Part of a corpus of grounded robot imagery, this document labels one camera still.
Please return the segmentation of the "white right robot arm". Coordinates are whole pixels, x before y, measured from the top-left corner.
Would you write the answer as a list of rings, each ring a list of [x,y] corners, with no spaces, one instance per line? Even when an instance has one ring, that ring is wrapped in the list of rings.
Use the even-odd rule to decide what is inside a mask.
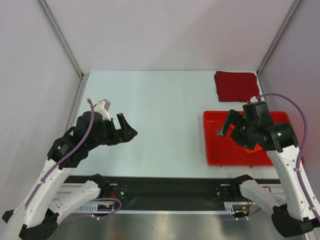
[[[239,146],[253,150],[256,145],[271,160],[285,197],[281,198],[259,185],[249,175],[234,178],[231,196],[252,200],[271,217],[273,226],[284,238],[304,235],[320,226],[320,202],[310,185],[301,163],[302,147],[298,145],[293,127],[287,122],[274,123],[264,101],[243,105],[243,113],[229,110],[218,131]]]

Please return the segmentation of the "orange t shirt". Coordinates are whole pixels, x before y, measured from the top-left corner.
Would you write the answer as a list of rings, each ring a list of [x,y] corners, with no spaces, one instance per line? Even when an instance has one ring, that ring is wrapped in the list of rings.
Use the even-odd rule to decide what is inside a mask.
[[[243,150],[244,150],[244,152],[245,152],[246,154],[249,155],[249,154],[253,154],[253,153],[256,153],[256,152],[262,150],[262,147],[261,147],[260,145],[256,144],[253,149],[248,149],[248,148],[245,148],[245,147],[244,147]]]

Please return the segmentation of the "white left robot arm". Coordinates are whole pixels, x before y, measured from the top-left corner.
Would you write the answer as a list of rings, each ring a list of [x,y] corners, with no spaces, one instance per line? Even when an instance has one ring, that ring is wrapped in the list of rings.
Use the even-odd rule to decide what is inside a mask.
[[[80,188],[55,200],[64,181],[99,146],[114,146],[130,142],[138,132],[119,113],[120,128],[113,120],[98,112],[87,111],[78,117],[76,125],[54,141],[34,187],[19,207],[6,211],[2,219],[6,228],[3,240],[47,240],[58,225],[76,209],[90,201],[107,201],[122,207],[115,198],[110,182],[100,174],[92,175]]]

